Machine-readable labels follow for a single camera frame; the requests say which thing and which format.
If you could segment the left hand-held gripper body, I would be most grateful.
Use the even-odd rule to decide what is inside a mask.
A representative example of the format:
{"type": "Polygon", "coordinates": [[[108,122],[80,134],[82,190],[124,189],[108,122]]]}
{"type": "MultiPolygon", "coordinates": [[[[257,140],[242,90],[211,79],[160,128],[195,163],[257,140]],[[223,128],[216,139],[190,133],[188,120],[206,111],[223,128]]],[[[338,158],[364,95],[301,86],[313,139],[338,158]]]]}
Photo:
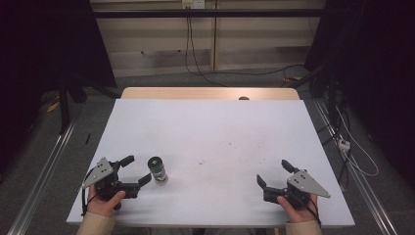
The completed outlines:
{"type": "Polygon", "coordinates": [[[87,187],[93,185],[100,200],[108,201],[117,192],[124,191],[126,193],[125,199],[135,199],[138,192],[141,190],[139,183],[122,183],[118,180],[118,171],[122,167],[120,161],[109,162],[105,157],[102,157],[85,176],[82,182],[82,208],[87,209],[87,201],[85,197],[85,190],[87,187]]]}

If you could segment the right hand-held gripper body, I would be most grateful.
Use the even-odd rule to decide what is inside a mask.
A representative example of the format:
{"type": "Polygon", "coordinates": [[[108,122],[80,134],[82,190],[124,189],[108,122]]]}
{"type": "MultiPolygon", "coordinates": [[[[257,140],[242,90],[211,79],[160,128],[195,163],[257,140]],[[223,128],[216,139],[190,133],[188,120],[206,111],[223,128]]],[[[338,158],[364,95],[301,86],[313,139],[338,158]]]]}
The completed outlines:
{"type": "Polygon", "coordinates": [[[297,170],[287,179],[287,186],[282,189],[268,187],[262,181],[263,200],[277,204],[277,198],[283,196],[295,209],[301,209],[308,204],[310,195],[330,198],[331,194],[321,186],[306,170],[297,170]]]}

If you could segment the spice jar with green lid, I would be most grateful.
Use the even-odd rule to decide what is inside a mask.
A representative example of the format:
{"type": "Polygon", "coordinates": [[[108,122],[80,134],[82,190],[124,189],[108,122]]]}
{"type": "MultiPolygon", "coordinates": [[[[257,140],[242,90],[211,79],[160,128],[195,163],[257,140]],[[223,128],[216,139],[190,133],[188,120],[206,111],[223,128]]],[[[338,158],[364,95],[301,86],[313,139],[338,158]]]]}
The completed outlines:
{"type": "Polygon", "coordinates": [[[148,168],[157,184],[164,185],[168,181],[168,175],[165,172],[164,164],[160,157],[151,157],[148,160],[148,168]]]}

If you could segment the person's left hand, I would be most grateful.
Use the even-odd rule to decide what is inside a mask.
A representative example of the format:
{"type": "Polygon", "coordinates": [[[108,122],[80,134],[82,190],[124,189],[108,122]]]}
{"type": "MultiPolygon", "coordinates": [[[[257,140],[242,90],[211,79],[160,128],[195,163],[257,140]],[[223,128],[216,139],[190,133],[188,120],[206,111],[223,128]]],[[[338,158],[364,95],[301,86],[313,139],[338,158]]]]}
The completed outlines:
{"type": "Polygon", "coordinates": [[[124,191],[119,191],[108,201],[102,201],[98,198],[95,187],[91,185],[88,192],[87,210],[91,213],[111,217],[114,208],[121,202],[125,195],[126,193],[124,191]]]}

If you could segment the person's right hand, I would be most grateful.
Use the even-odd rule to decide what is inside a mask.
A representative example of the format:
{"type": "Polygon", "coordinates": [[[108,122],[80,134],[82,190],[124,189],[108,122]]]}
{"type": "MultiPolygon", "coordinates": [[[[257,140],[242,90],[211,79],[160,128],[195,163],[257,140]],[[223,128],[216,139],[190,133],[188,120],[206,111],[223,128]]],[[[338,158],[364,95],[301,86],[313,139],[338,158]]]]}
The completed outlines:
{"type": "Polygon", "coordinates": [[[283,196],[279,196],[277,201],[288,215],[289,221],[297,223],[316,220],[316,216],[318,215],[317,199],[318,197],[316,195],[311,194],[307,206],[298,210],[295,210],[283,196]]]}

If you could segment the white table board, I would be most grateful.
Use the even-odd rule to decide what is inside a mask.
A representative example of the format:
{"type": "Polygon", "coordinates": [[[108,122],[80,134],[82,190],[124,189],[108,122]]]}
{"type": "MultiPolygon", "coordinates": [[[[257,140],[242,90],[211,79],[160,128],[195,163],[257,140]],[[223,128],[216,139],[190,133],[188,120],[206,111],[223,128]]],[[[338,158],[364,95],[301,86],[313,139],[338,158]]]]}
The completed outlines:
{"type": "Polygon", "coordinates": [[[283,188],[282,161],[305,169],[329,193],[318,201],[325,227],[354,220],[301,100],[120,99],[94,155],[118,161],[122,182],[147,174],[148,159],[161,157],[167,182],[150,182],[115,214],[130,227],[277,227],[287,217],[267,203],[256,180],[283,188]]]}

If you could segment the black metal stand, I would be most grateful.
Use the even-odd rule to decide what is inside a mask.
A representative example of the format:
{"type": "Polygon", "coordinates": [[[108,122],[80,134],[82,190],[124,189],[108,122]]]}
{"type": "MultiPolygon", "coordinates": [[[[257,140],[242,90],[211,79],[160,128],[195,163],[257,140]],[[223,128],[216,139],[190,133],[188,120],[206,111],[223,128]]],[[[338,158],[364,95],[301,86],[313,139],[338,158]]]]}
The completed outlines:
{"type": "Polygon", "coordinates": [[[60,133],[64,134],[69,127],[69,103],[68,103],[68,91],[66,86],[66,80],[63,76],[59,81],[59,103],[61,112],[61,130],[60,133]]]}

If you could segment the wooden table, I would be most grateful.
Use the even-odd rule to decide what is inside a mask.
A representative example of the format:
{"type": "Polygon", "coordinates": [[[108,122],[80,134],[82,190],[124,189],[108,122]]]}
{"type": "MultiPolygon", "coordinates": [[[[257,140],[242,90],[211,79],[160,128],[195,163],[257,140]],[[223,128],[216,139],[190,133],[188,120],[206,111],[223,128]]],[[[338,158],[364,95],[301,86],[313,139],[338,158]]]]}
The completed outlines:
{"type": "Polygon", "coordinates": [[[122,99],[210,99],[238,100],[298,100],[300,95],[293,88],[251,87],[127,87],[122,99]]]}

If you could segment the black curtain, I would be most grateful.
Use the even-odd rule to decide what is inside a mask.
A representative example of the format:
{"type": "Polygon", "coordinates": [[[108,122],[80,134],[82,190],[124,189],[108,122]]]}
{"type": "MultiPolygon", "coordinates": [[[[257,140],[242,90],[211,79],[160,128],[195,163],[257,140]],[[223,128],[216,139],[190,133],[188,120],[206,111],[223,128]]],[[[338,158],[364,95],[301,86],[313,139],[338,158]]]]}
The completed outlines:
{"type": "Polygon", "coordinates": [[[305,67],[325,64],[415,189],[415,0],[325,0],[305,67]]]}
{"type": "Polygon", "coordinates": [[[64,79],[75,99],[115,76],[91,0],[0,0],[0,170],[17,157],[41,96],[64,79]]]}

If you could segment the black horizontal metal bar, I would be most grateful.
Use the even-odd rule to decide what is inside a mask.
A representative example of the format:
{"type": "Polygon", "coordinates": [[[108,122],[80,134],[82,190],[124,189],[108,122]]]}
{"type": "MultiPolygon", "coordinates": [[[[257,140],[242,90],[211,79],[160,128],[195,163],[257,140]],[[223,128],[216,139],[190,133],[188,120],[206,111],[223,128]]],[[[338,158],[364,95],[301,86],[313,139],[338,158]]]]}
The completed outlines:
{"type": "Polygon", "coordinates": [[[95,11],[92,15],[100,19],[112,18],[319,18],[330,11],[321,9],[280,9],[280,10],[133,10],[95,11]]]}

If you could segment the aluminium floor rail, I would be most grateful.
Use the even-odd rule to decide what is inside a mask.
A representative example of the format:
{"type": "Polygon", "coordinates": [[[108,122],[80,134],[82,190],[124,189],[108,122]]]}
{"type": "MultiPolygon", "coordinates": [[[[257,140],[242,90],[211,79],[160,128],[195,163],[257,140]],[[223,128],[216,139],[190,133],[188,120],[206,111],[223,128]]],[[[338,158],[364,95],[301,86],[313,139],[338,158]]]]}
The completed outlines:
{"type": "Polygon", "coordinates": [[[328,131],[334,138],[337,149],[340,151],[340,155],[342,156],[342,160],[346,162],[348,174],[353,178],[365,204],[368,207],[368,210],[380,228],[381,234],[397,235],[390,216],[367,180],[367,174],[363,172],[351,153],[347,153],[345,150],[340,148],[338,140],[341,137],[341,134],[335,136],[335,127],[329,123],[328,108],[322,101],[314,101],[314,104],[322,120],[327,124],[328,131]]]}
{"type": "Polygon", "coordinates": [[[7,235],[25,235],[25,232],[34,217],[46,188],[52,179],[56,167],[71,138],[75,125],[76,120],[72,120],[66,127],[65,131],[59,135],[45,166],[42,168],[40,175],[33,184],[33,187],[25,199],[23,206],[19,210],[7,235]]]}

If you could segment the wooden wall strip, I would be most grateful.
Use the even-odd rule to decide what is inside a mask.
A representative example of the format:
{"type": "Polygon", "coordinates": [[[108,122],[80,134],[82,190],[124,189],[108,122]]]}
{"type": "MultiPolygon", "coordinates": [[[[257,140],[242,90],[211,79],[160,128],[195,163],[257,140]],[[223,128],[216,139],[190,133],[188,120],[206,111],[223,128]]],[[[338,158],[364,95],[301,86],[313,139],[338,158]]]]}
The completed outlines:
{"type": "MultiPolygon", "coordinates": [[[[212,9],[213,10],[217,10],[220,5],[220,0],[212,0],[212,9]]],[[[211,29],[212,29],[212,45],[211,45],[211,69],[213,71],[216,71],[216,67],[217,67],[217,18],[212,18],[211,20],[212,25],[211,25],[211,29]]]]}

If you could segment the white wall socket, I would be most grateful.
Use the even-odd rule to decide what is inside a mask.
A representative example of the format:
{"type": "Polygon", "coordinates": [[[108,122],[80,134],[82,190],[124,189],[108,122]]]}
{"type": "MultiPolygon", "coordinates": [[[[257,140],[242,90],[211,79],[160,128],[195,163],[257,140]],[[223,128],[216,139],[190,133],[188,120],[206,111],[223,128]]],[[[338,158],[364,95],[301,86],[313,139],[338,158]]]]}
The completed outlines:
{"type": "Polygon", "coordinates": [[[206,7],[205,0],[182,0],[183,9],[197,9],[201,10],[206,7]]]}

